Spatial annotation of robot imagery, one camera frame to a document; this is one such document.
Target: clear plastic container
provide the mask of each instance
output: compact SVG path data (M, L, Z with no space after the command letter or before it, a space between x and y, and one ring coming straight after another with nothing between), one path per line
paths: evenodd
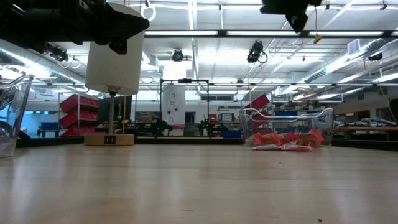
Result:
M0 158L12 156L25 113L33 77L0 83Z
M300 116L268 116L257 109L245 108L239 114L239 122L245 139L256 133L307 133L311 129L317 129L324 138L322 145L331 146L333 112L333 108L327 108L317 113Z

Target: ceiling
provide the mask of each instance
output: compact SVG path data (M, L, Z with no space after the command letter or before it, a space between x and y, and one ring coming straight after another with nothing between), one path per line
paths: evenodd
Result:
M124 1L113 0L123 4ZM145 7L145 1L125 1L126 4L139 11ZM220 29L275 29L279 30L285 24L284 16L267 15L259 12L261 0L222 0L223 10L218 10L217 0L196 0L196 10L193 10L193 21L190 25L190 11L188 10L189 0L163 0L150 1L156 8L156 16L150 22L150 30L220 30ZM392 30L398 28L398 0L386 1L388 7L380 10L383 1L373 0L330 0L331 9L325 10L326 1L318 7L317 15L315 10L307 10L309 20L306 30ZM353 3L347 10L340 12L336 9ZM150 9L145 10L144 15L150 17ZM292 30L287 24L283 30ZM261 40L265 47L269 45L269 60L261 66L249 67L246 61L249 49L254 41ZM312 39L217 39L217 38L196 38L198 76L200 79L209 79L211 82L236 82L238 78L245 82L291 82L295 73L308 73L317 67L322 67L327 61L339 57L346 52L347 44L354 39L322 39L314 44ZM55 45L68 50L68 54L75 56L81 62L78 69L67 68L71 72L84 76L88 60L88 49L90 44L75 45L71 42L55 42ZM144 52L159 58L160 65L172 63L170 52L174 49L182 49L185 55L192 56L192 40L184 38L167 39L145 39ZM391 44L384 49L385 61L396 58L397 44ZM354 64L343 67L336 73L344 73L349 76L363 71L366 67L372 67L380 62L366 62L359 60ZM142 72L142 76L159 80L157 72ZM193 72L187 73L188 78L193 78ZM270 88L259 87L256 91L269 90Z

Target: wooden floor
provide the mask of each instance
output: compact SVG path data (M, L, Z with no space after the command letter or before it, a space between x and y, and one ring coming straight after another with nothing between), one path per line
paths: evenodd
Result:
M82 145L0 159L0 224L398 223L398 153Z

